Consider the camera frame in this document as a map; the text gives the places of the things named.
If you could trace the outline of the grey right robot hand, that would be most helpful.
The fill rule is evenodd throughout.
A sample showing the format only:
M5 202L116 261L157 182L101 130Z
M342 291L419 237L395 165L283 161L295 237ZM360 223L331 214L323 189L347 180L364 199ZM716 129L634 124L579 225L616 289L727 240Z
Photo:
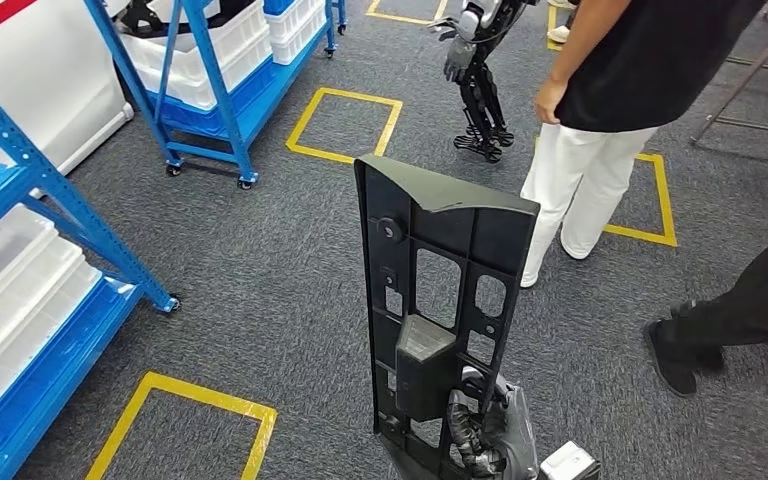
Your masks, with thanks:
M462 369L449 393L446 421L473 479L536 479L539 465L525 394L499 375L486 383L476 368Z

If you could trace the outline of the bystander robot grey hand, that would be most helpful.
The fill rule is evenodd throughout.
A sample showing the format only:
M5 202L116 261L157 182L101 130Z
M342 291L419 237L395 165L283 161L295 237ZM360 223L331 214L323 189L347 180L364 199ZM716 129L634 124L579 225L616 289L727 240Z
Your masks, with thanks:
M475 45L455 36L444 63L444 76L449 82L460 83L467 75L475 54Z

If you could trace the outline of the person's hand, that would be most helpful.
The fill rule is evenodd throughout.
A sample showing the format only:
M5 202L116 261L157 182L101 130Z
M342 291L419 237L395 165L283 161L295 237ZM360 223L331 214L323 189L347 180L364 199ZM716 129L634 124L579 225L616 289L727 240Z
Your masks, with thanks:
M539 88L534 108L537 118L545 124L558 124L560 120L556 116L556 108L567 90L567 82L547 79Z

